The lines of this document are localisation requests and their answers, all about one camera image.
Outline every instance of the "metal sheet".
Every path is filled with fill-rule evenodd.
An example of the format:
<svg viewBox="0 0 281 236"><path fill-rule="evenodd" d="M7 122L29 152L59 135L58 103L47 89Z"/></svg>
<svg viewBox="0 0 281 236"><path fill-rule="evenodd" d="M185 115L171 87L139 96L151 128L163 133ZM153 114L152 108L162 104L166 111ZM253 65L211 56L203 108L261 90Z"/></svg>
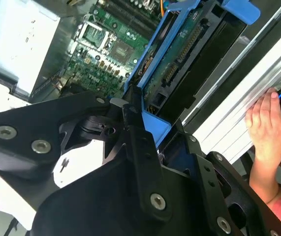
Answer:
<svg viewBox="0 0 281 236"><path fill-rule="evenodd" d="M198 109L204 104L207 98L225 81L238 62L251 50L257 39L267 32L266 29L272 24L273 20L281 14L281 1L275 1L273 3L274 8L270 8L270 2L267 5L262 1L253 1L253 3L259 5L262 12L261 18L252 26L246 28L240 35L239 39L226 53L224 58L222 58L221 62L211 73L207 81L199 89L194 96L196 100L190 108L181 115L183 125L186 125L198 112Z"/></svg>
<svg viewBox="0 0 281 236"><path fill-rule="evenodd" d="M28 94L59 21L34 1L0 0L0 73L18 81L17 87Z"/></svg>
<svg viewBox="0 0 281 236"><path fill-rule="evenodd" d="M281 39L197 129L202 150L221 152L237 160L250 146L246 110L269 88L281 82Z"/></svg>

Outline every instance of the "green circuit board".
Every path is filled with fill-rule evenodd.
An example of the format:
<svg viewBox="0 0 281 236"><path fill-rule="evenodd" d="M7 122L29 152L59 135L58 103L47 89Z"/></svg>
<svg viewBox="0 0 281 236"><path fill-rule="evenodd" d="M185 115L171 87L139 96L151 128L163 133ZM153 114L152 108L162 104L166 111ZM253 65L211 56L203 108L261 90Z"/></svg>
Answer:
<svg viewBox="0 0 281 236"><path fill-rule="evenodd" d="M105 12L102 8L96 6L95 10L97 11L95 17L100 24L105 26L107 29L114 31L117 34L117 37L130 47L141 53L144 52L147 44L149 43L147 39L131 30L127 25Z"/></svg>
<svg viewBox="0 0 281 236"><path fill-rule="evenodd" d="M71 83L104 97L122 97L124 84L148 40L102 8L94 6L65 75Z"/></svg>
<svg viewBox="0 0 281 236"><path fill-rule="evenodd" d="M80 49L76 50L72 57L66 75L73 82L81 85L83 88L95 91L104 97L120 97L124 91L124 78L117 76L118 71L113 71L110 66L104 68L102 62L95 60L87 55L82 57Z"/></svg>
<svg viewBox="0 0 281 236"><path fill-rule="evenodd" d="M196 25L201 13L202 10L198 9L188 16L186 22L153 73L150 81L144 88L145 103L148 101L152 102L152 96L154 96L155 90L163 83L169 83L178 70L179 63L183 61L202 30L201 26Z"/></svg>

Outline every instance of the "black metal arm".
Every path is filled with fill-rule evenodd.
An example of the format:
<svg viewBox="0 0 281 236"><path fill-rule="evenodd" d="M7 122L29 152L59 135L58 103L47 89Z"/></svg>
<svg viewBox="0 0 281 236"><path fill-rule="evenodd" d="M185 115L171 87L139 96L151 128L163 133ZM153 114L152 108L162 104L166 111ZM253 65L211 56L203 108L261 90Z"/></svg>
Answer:
<svg viewBox="0 0 281 236"><path fill-rule="evenodd" d="M123 100L84 92L0 113L0 171L21 178L41 181L60 155L105 141L104 165L48 197L31 235L281 236L225 158L203 154L179 122L158 158L141 96L137 87Z"/></svg>

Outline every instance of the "motherboard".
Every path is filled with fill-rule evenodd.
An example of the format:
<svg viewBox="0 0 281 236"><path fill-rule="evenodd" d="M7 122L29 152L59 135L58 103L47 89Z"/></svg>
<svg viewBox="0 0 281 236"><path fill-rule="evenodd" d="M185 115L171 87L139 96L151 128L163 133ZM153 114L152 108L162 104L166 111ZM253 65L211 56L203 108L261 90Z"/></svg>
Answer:
<svg viewBox="0 0 281 236"><path fill-rule="evenodd" d="M125 81L148 46L150 36L148 31L131 26L135 17L126 23L108 12L106 2L101 3L84 16L63 77L68 84L75 83L101 96L122 97ZM154 0L131 0L128 6L150 19L158 4Z"/></svg>

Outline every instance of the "silver screw head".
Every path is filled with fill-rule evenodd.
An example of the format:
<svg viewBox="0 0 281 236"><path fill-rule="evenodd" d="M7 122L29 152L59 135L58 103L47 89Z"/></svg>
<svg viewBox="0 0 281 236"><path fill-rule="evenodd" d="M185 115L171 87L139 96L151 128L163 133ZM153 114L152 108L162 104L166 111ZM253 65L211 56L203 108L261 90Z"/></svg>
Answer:
<svg viewBox="0 0 281 236"><path fill-rule="evenodd" d="M216 154L216 158L217 158L219 161L223 161L223 157L220 156L219 154Z"/></svg>
<svg viewBox="0 0 281 236"><path fill-rule="evenodd" d="M189 139L192 140L193 142L196 142L196 139L193 136L190 136Z"/></svg>
<svg viewBox="0 0 281 236"><path fill-rule="evenodd" d="M17 136L17 130L11 126L0 126L0 139L10 140Z"/></svg>
<svg viewBox="0 0 281 236"><path fill-rule="evenodd" d="M276 231L273 231L273 230L270 230L270 235L271 235L271 236L279 236L279 235L277 234L277 232L276 232Z"/></svg>
<svg viewBox="0 0 281 236"><path fill-rule="evenodd" d="M38 154L46 154L52 149L51 144L48 141L42 139L35 140L31 144L31 147L32 150Z"/></svg>
<svg viewBox="0 0 281 236"><path fill-rule="evenodd" d="M150 196L150 202L152 206L157 210L164 210L166 207L164 198L158 193L153 193Z"/></svg>
<svg viewBox="0 0 281 236"><path fill-rule="evenodd" d="M217 224L227 235L231 233L231 226L223 217L219 216L217 218Z"/></svg>
<svg viewBox="0 0 281 236"><path fill-rule="evenodd" d="M102 98L100 98L100 97L98 97L97 99L96 99L99 103L105 103L105 101L102 99Z"/></svg>

